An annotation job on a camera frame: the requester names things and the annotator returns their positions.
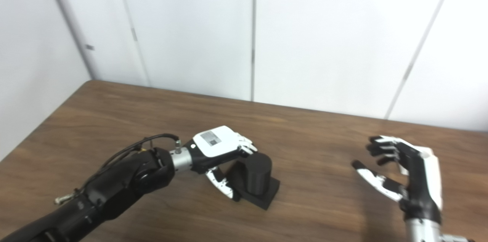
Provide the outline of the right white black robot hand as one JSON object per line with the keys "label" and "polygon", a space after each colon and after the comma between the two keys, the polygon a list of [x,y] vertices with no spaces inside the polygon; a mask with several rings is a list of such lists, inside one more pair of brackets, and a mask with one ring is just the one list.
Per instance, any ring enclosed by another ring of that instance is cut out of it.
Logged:
{"label": "right white black robot hand", "polygon": [[401,184],[381,175],[359,160],[352,161],[356,172],[378,192],[398,202],[405,220],[421,219],[441,224],[441,174],[433,150],[384,135],[370,137],[366,149],[371,156],[378,157],[378,165],[395,162],[400,173],[408,177],[408,183]]}

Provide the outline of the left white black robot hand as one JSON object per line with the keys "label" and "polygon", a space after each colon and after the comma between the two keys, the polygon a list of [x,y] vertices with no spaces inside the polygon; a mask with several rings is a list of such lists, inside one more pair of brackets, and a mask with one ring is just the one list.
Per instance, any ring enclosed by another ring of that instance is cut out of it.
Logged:
{"label": "left white black robot hand", "polygon": [[220,166],[258,153],[249,138],[223,125],[196,134],[184,147],[190,157],[188,165],[191,171],[206,175],[215,188],[228,198],[234,201],[240,199]]}

